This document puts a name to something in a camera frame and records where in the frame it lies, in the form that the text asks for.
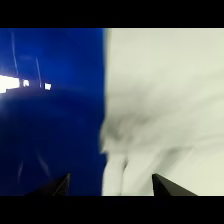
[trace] white fabric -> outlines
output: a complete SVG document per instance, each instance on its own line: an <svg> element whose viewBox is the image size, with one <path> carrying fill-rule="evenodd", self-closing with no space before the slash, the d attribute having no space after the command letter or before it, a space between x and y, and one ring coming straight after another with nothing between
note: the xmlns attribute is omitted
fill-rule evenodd
<svg viewBox="0 0 224 224"><path fill-rule="evenodd" d="M128 161L122 195L152 195L154 172L224 195L224 29L112 29L106 85L104 151Z"/></svg>

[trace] blue surface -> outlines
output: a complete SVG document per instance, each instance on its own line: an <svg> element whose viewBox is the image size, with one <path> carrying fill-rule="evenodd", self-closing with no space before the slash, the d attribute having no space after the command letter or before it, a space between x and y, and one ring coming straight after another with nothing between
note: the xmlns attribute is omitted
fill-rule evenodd
<svg viewBox="0 0 224 224"><path fill-rule="evenodd" d="M0 74L51 83L52 91L11 94L0 107L0 194L23 195L71 172L70 195L100 195L104 118L103 29L0 29ZM38 156L48 166L41 166ZM19 166L23 170L18 181Z"/></svg>

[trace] bright light spot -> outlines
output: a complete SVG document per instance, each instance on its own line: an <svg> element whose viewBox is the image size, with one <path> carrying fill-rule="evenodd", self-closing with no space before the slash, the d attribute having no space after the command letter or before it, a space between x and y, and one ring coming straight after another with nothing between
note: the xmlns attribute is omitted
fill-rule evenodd
<svg viewBox="0 0 224 224"><path fill-rule="evenodd" d="M45 83L45 89L50 90L51 89L51 84Z"/></svg>
<svg viewBox="0 0 224 224"><path fill-rule="evenodd" d="M29 81L28 80L23 80L23 86L25 87L25 86L29 86L30 85L30 83L29 83Z"/></svg>
<svg viewBox="0 0 224 224"><path fill-rule="evenodd" d="M19 88L19 79L0 75L0 93L5 93L7 89Z"/></svg>

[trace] white cloth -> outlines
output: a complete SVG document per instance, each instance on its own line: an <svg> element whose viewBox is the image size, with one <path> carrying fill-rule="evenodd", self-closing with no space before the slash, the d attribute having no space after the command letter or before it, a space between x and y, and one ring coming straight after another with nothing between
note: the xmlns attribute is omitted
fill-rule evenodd
<svg viewBox="0 0 224 224"><path fill-rule="evenodd" d="M106 80L102 136L128 161L121 194L151 195L158 170L224 195L224 29L112 29Z"/></svg>

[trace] dark object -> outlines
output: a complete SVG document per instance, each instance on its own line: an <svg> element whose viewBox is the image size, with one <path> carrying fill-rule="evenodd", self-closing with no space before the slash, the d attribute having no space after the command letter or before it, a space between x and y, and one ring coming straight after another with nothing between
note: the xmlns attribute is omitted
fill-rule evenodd
<svg viewBox="0 0 224 224"><path fill-rule="evenodd" d="M197 196L159 174L152 175L154 196Z"/></svg>
<svg viewBox="0 0 224 224"><path fill-rule="evenodd" d="M70 174L67 174L26 196L66 196L69 189Z"/></svg>

